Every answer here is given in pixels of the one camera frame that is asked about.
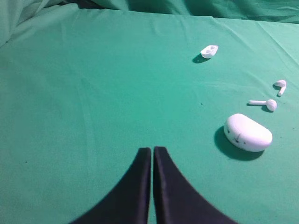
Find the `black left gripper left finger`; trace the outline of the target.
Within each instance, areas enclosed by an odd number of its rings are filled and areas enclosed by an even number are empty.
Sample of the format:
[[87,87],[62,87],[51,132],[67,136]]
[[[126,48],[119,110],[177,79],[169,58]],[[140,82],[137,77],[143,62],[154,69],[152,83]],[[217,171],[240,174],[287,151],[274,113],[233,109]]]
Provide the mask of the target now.
[[146,224],[151,188],[151,149],[140,148],[119,182],[73,224]]

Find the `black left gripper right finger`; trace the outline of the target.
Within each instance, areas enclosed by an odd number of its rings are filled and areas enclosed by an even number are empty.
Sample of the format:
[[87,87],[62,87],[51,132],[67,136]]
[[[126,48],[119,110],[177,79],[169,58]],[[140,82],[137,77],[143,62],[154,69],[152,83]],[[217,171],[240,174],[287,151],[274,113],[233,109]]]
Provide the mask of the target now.
[[167,148],[154,148],[153,195],[158,224],[235,224],[181,174]]

